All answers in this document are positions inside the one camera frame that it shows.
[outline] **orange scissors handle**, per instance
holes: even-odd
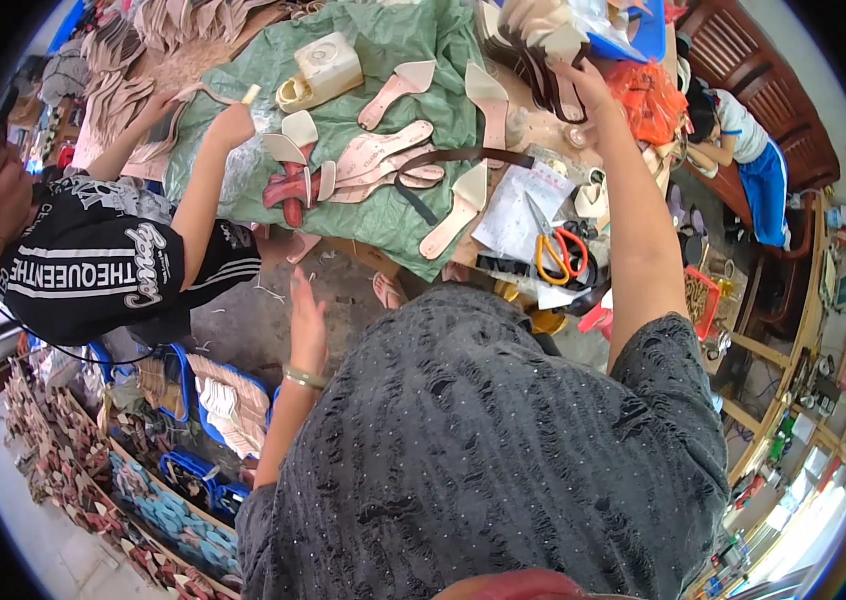
[[[563,242],[560,241],[560,245],[565,248]],[[550,276],[550,274],[543,268],[543,247],[546,247],[546,252],[550,258],[556,263],[559,267],[559,271],[561,272],[561,278],[557,279],[555,277]],[[550,244],[550,236],[549,235],[537,235],[536,236],[536,271],[543,279],[544,282],[547,282],[552,285],[563,285],[566,282],[570,281],[570,268],[567,266],[566,260],[566,250],[563,251],[564,259],[557,255],[557,253],[553,250],[553,245]]]
[[[586,271],[586,264],[589,262],[589,253],[586,251],[586,244],[582,239],[577,237],[576,234],[571,233],[569,230],[563,227],[557,227],[553,231],[553,237],[556,238],[556,241],[559,243],[559,249],[563,253],[563,265],[566,267],[567,272],[572,276],[576,277],[580,273]],[[575,244],[579,247],[580,251],[582,252],[582,261],[579,263],[579,269],[574,269],[572,260],[573,254],[570,253],[570,250],[567,248],[566,242],[569,240],[571,243]]]

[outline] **bracelet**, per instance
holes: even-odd
[[[283,366],[283,377],[289,379],[297,385],[301,385],[305,388],[312,388],[314,390],[322,390],[326,388],[327,384],[330,382],[330,380],[326,377],[310,374],[302,368],[297,368],[292,365]]]

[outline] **black strap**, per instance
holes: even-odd
[[[406,201],[416,209],[423,220],[427,222],[430,227],[436,227],[440,219],[430,210],[429,206],[420,199],[417,194],[412,192],[410,188],[403,184],[400,180],[401,175],[405,175],[407,171],[416,169],[426,164],[433,164],[435,162],[457,162],[457,161],[479,161],[482,159],[490,159],[492,161],[506,162],[515,164],[526,169],[533,169],[537,162],[535,158],[527,154],[521,154],[517,151],[499,150],[497,148],[484,148],[483,146],[470,146],[467,148],[456,148],[453,150],[434,150],[428,151],[425,154],[415,156],[405,162],[396,172],[396,180],[394,186],[400,192],[400,195],[406,198]]]

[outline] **electrical wire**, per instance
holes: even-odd
[[[13,318],[12,316],[9,315],[9,313],[6,310],[4,310],[1,307],[0,307],[0,315],[9,319],[10,323],[15,323],[18,328],[25,331],[29,335],[31,335],[35,338],[40,337],[35,331],[33,331],[32,329],[30,329],[29,327],[24,325],[23,322],[19,318]],[[139,358],[134,358],[133,360],[103,361],[103,360],[94,360],[92,358],[86,358],[86,357],[81,356],[79,354],[73,354],[69,350],[65,350],[62,347],[56,345],[55,343],[46,342],[46,345],[51,347],[51,348],[57,349],[57,351],[59,351],[63,354],[66,354],[67,356],[71,356],[72,358],[75,358],[76,360],[83,361],[84,363],[93,363],[94,365],[111,365],[113,367],[116,367],[118,365],[132,365],[134,363],[138,363],[145,358],[150,358],[151,356],[153,356],[154,353],[156,353],[156,351],[158,351],[160,349],[160,345],[158,344],[158,345],[156,345],[156,347],[153,347],[153,349],[151,349],[148,354],[144,354],[144,355],[140,356]]]

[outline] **white shirt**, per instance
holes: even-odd
[[[719,132],[724,136],[736,136],[733,160],[741,164],[756,161],[767,148],[770,135],[756,122],[753,114],[733,94],[725,89],[708,89],[706,93],[716,100]]]

